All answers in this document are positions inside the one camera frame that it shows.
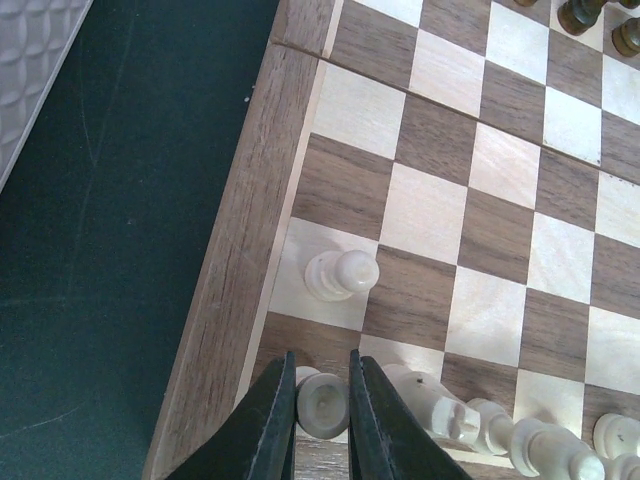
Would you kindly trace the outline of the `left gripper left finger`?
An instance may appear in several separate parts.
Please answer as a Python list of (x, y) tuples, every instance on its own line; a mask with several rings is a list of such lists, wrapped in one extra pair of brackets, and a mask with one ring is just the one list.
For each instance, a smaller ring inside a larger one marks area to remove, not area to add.
[(292, 479), (295, 471), (295, 354), (272, 360), (219, 430), (171, 479)]

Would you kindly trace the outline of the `light rook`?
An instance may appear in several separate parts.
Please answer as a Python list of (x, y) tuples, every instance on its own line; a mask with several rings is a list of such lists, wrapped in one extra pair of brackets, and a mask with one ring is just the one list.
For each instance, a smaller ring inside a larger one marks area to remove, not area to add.
[(308, 435), (330, 440), (349, 423), (349, 391), (337, 375), (301, 366), (296, 368), (296, 418)]

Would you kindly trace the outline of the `light knight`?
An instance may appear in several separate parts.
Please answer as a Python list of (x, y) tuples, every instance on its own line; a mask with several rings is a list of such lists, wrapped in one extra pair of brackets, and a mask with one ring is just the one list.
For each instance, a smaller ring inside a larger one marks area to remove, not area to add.
[(437, 438), (466, 445), (479, 435), (481, 416), (426, 372), (388, 364), (385, 375), (419, 425)]

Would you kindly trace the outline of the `light queen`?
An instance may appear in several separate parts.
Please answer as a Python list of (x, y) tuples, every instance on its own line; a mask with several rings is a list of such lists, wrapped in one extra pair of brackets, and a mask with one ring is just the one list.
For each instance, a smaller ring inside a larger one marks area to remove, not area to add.
[(471, 448), (484, 455), (506, 455), (517, 472), (541, 479), (603, 479), (598, 455), (570, 430), (526, 417), (514, 421), (499, 404), (481, 398), (467, 405), (480, 414)]

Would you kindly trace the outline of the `light bishop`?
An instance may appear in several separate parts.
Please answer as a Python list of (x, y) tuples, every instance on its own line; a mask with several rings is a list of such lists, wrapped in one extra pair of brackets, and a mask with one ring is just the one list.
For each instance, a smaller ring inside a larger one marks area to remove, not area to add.
[(593, 443), (605, 466), (605, 478), (639, 480), (639, 421), (608, 413), (595, 424)]

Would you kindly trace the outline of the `light pawn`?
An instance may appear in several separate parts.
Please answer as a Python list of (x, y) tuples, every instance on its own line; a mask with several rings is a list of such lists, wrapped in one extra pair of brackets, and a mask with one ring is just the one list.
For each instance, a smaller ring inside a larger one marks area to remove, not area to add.
[(325, 251), (308, 262), (304, 281), (316, 298), (339, 302), (369, 292), (379, 275), (378, 262), (365, 251)]

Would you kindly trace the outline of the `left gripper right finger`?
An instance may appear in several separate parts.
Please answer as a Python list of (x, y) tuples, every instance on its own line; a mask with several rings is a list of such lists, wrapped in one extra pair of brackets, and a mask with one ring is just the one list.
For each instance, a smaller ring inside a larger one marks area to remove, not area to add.
[(419, 425), (371, 356), (349, 364), (351, 479), (467, 479), (468, 473)]

